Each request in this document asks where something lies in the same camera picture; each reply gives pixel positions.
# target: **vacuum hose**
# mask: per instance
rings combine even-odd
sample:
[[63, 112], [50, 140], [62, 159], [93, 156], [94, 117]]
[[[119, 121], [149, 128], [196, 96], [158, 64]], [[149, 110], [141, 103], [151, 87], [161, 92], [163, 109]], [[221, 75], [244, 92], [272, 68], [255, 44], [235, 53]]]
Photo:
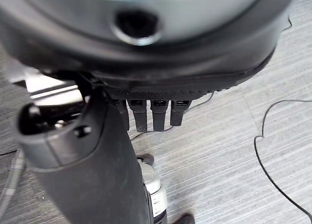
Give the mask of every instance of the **vacuum hose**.
[[12, 201], [19, 188], [25, 170], [25, 158], [22, 150], [18, 150], [16, 157], [12, 160], [10, 172], [4, 189], [0, 196], [0, 223], [11, 207]]

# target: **power cord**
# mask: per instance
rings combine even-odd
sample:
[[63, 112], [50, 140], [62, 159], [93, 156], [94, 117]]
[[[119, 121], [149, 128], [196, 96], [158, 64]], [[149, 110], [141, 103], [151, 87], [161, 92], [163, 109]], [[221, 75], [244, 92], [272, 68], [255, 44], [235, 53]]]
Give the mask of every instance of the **power cord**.
[[[208, 98], [208, 100], [206, 100], [206, 101], [204, 101], [204, 102], [202, 102], [202, 103], [200, 103], [200, 104], [198, 104], [198, 105], [195, 105], [195, 106], [193, 106], [193, 107], [187, 109], [187, 110], [184, 112], [184, 114], [186, 114], [187, 112], [189, 112], [189, 111], [191, 111], [191, 110], [193, 110], [193, 109], [195, 109], [195, 108], [197, 108], [197, 107], [199, 107], [199, 106], [201, 106], [201, 105], [206, 104], [207, 102], [209, 102], [209, 101], [212, 99], [213, 96], [214, 96], [214, 92], [210, 95], [210, 97]], [[163, 131], [161, 131], [161, 132], [170, 131], [170, 130], [173, 129], [173, 128], [174, 128], [174, 126], [171, 126], [171, 127], [169, 127], [168, 129], [163, 130]], [[139, 138], [139, 137], [142, 136], [142, 135], [145, 135], [145, 134], [148, 134], [148, 133], [153, 133], [153, 132], [158, 132], [158, 131], [146, 131], [146, 132], [142, 132], [142, 133], [136, 135], [135, 137], [131, 138], [130, 140], [133, 141], [133, 140]]]
[[9, 154], [11, 154], [11, 153], [15, 153], [15, 152], [17, 152], [18, 150], [16, 149], [16, 150], [13, 150], [13, 151], [10, 151], [10, 152], [6, 152], [6, 153], [3, 153], [3, 154], [0, 154], [0, 156], [6, 156], [6, 155], [9, 155]]
[[254, 138], [253, 140], [253, 145], [254, 145], [254, 150], [255, 150], [255, 153], [256, 153], [256, 156], [257, 156], [257, 159], [258, 159], [258, 162], [262, 168], [262, 170], [264, 171], [264, 173], [266, 174], [266, 176], [268, 177], [268, 179], [270, 180], [270, 182], [274, 185], [274, 187], [287, 199], [289, 200], [294, 206], [296, 206], [298, 209], [300, 209], [303, 213], [305, 213], [310, 221], [311, 221], [311, 224], [312, 224], [312, 215], [311, 213], [309, 213], [307, 210], [305, 210], [303, 207], [301, 207], [299, 204], [297, 204], [293, 199], [291, 199], [285, 192], [283, 192], [283, 190], [276, 184], [276, 182], [272, 179], [272, 177], [269, 175], [269, 173], [267, 172], [267, 170], [265, 169], [262, 161], [261, 161], [261, 158], [259, 156], [259, 153], [258, 153], [258, 149], [257, 149], [257, 139], [258, 138], [265, 138], [264, 136], [264, 126], [265, 126], [265, 120], [268, 116], [268, 113], [270, 112], [270, 110], [280, 104], [280, 103], [283, 103], [283, 102], [304, 102], [304, 103], [309, 103], [309, 102], [312, 102], [312, 100], [282, 100], [282, 101], [278, 101], [278, 102], [275, 102], [274, 104], [272, 104], [268, 109], [267, 111], [265, 112], [264, 114], [264, 117], [263, 117], [263, 121], [262, 121], [262, 133], [261, 135], [258, 135]]
[[288, 15], [288, 22], [289, 22], [290, 26], [287, 27], [287, 28], [285, 28], [285, 29], [283, 30], [283, 32], [286, 31], [286, 30], [288, 30], [288, 29], [291, 29], [291, 28], [293, 27], [293, 24], [292, 24], [292, 20], [291, 20], [290, 15]]

